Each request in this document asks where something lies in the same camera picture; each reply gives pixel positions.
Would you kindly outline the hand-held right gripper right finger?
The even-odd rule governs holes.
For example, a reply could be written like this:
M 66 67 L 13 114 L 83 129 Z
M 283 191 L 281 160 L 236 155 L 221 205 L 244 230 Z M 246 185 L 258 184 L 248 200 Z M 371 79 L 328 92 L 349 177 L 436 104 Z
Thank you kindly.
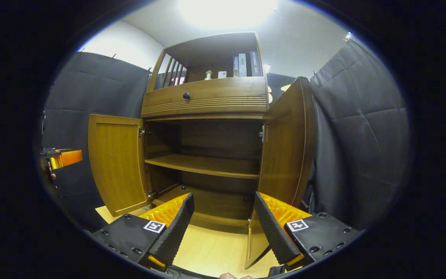
M 330 214 L 309 214 L 260 192 L 255 194 L 254 210 L 268 247 L 285 268 L 327 258 L 364 233 Z

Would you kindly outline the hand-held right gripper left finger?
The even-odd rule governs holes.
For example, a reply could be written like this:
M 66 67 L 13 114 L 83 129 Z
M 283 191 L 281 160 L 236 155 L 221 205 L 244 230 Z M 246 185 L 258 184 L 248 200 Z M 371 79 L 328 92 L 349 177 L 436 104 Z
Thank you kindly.
M 91 237 L 129 261 L 161 272 L 172 265 L 195 210 L 186 193 L 139 216 L 124 214 Z

